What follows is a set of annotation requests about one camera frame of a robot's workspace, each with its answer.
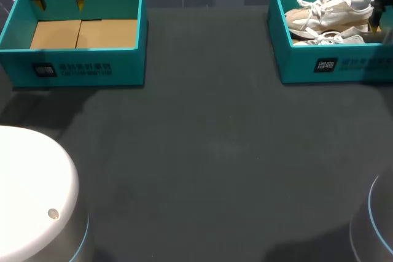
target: shoelace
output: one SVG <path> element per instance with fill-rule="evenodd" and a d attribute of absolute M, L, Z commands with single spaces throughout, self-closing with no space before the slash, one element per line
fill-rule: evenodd
<path fill-rule="evenodd" d="M 321 17 L 323 13 L 326 12 L 331 12 L 333 9 L 324 9 L 322 7 L 322 5 L 324 3 L 326 3 L 328 0 L 317 0 L 314 2 L 308 2 L 308 1 L 304 1 L 304 0 L 297 0 L 297 2 L 299 3 L 300 6 L 305 7 L 308 9 L 308 17 L 306 20 L 306 23 L 302 26 L 302 28 L 300 30 L 303 30 L 305 28 L 305 26 L 307 26 L 310 18 L 313 15 L 318 16 L 319 22 L 321 22 Z"/>
<path fill-rule="evenodd" d="M 312 36 L 315 37 L 314 40 L 309 40 L 306 41 L 309 44 L 322 44 L 322 45 L 328 45 L 328 44 L 342 44 L 343 38 L 339 35 L 340 32 L 325 32 L 319 35 L 317 32 L 315 32 L 311 28 L 306 28 L 306 31 L 309 32 Z"/>

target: shoe sole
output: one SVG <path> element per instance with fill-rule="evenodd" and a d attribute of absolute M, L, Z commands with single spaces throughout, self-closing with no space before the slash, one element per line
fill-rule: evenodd
<path fill-rule="evenodd" d="M 354 25 L 353 23 L 348 23 L 348 24 L 345 24 L 345 25 L 336 25 L 334 27 L 326 28 L 324 30 L 319 30 L 319 31 L 316 31 L 316 32 L 318 34 L 322 34 L 322 33 L 327 32 L 327 31 L 343 32 L 343 31 L 349 29 L 350 27 L 355 27 L 356 29 L 359 29 L 359 30 L 361 30 L 362 32 L 365 32 L 365 33 L 368 32 L 368 25 L 367 24 L 366 25 L 365 24 Z M 299 31 L 299 30 L 289 29 L 289 32 L 291 33 L 291 35 L 293 34 L 297 38 L 299 38 L 299 37 L 303 38 L 303 40 L 304 39 L 306 39 L 306 40 L 315 39 L 315 37 L 313 35 L 311 35 L 307 31 Z"/>

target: teal box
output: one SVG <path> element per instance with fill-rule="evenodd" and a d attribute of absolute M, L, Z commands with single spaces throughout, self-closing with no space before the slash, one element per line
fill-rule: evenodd
<path fill-rule="evenodd" d="M 0 63 L 15 87 L 143 85 L 147 38 L 144 0 L 15 0 L 0 35 Z M 37 22 L 138 19 L 133 48 L 29 49 Z"/>
<path fill-rule="evenodd" d="M 270 0 L 268 27 L 283 83 L 393 82 L 391 44 L 293 46 L 284 14 L 298 7 L 297 0 Z M 383 14 L 380 27 L 382 31 L 393 27 L 390 7 Z M 324 63 L 329 63 L 329 67 L 323 69 Z"/>

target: dark background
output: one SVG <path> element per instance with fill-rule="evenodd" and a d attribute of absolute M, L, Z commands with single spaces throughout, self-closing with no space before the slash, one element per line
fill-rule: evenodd
<path fill-rule="evenodd" d="M 95 262 L 352 262 L 348 221 L 393 157 L 393 89 L 281 84 L 268 0 L 146 1 L 144 88 L 20 91 L 0 71 L 0 124 L 77 166 Z"/>

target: cylindrical base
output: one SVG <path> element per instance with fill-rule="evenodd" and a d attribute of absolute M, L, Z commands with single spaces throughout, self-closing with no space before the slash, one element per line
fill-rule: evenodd
<path fill-rule="evenodd" d="M 358 262 L 393 262 L 393 167 L 375 179 L 349 235 Z"/>

